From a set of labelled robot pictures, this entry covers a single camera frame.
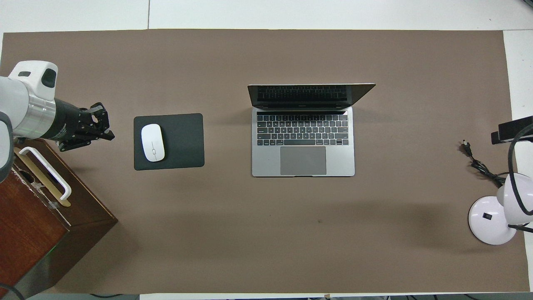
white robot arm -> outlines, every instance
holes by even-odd
[[[54,98],[57,73],[51,62],[28,60],[0,76],[0,182],[11,170],[15,137],[55,140],[60,151],[115,137],[100,102],[86,109]]]

lamp base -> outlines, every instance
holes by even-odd
[[[516,229],[507,227],[503,206],[494,196],[479,198],[470,207],[468,223],[470,230],[480,241],[501,245],[509,242]]]

white mouse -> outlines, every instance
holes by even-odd
[[[160,161],[165,158],[165,147],[163,146],[163,135],[161,127],[157,124],[148,124],[141,129],[142,148],[146,159],[151,162]]]

brown desk mat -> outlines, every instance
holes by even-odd
[[[61,157],[115,226],[57,285],[64,292],[529,291],[523,234],[489,246],[471,204],[496,188],[509,121],[501,31],[143,30],[4,34],[1,74],[59,66],[56,97],[101,101],[113,141]],[[254,178],[258,83],[377,86],[354,105],[356,175]],[[133,118],[202,113],[205,165],[136,172]]]

keyboard key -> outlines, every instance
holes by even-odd
[[[287,139],[285,145],[314,145],[314,139]]]

